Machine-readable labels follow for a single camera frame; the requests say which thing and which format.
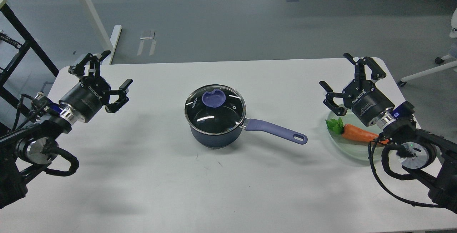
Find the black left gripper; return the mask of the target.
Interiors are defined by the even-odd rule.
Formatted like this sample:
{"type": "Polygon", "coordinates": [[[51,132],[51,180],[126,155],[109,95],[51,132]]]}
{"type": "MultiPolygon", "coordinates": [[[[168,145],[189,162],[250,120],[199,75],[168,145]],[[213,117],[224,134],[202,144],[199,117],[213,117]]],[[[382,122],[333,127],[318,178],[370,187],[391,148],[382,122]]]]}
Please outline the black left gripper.
{"type": "Polygon", "coordinates": [[[59,104],[61,107],[71,106],[79,113],[82,122],[89,122],[104,105],[107,113],[114,114],[129,101],[127,93],[133,83],[132,79],[125,80],[118,90],[111,90],[101,76],[101,63],[109,54],[109,50],[101,54],[88,53],[68,69],[80,81],[59,100],[59,104]],[[118,95],[119,98],[114,103],[109,103],[111,95],[118,95]]]}

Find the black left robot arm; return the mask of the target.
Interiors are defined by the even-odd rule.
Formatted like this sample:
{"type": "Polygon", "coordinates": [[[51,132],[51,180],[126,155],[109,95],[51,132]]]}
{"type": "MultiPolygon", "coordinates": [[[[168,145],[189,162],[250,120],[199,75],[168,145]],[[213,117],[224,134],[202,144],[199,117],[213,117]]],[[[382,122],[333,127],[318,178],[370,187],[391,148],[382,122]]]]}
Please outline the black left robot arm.
{"type": "Polygon", "coordinates": [[[70,66],[68,72],[79,81],[58,103],[42,93],[21,96],[30,99],[32,111],[1,137],[1,208],[24,198],[26,185],[41,172],[59,177],[74,174],[79,168],[77,157],[60,148],[56,139],[69,133],[77,121],[89,122],[103,106],[114,114],[129,101],[132,79],[113,90],[101,76],[101,63],[110,53],[87,54],[70,66]]]}

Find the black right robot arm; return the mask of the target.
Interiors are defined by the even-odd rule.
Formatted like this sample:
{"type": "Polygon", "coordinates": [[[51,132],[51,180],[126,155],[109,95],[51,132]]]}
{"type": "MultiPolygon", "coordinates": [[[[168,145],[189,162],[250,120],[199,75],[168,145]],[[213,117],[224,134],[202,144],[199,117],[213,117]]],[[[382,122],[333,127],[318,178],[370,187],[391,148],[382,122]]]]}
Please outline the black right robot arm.
{"type": "Polygon", "coordinates": [[[398,180],[418,180],[428,189],[432,204],[413,202],[394,195],[396,199],[412,206],[445,208],[456,212],[456,143],[419,129],[413,120],[414,106],[408,101],[395,105],[376,88],[376,81],[386,77],[385,71],[371,57],[344,57],[354,65],[354,79],[336,93],[325,82],[323,103],[337,116],[350,110],[364,126],[377,125],[382,132],[368,139],[368,160],[378,184],[373,155],[375,148],[383,146],[381,163],[384,171],[398,180]]]}

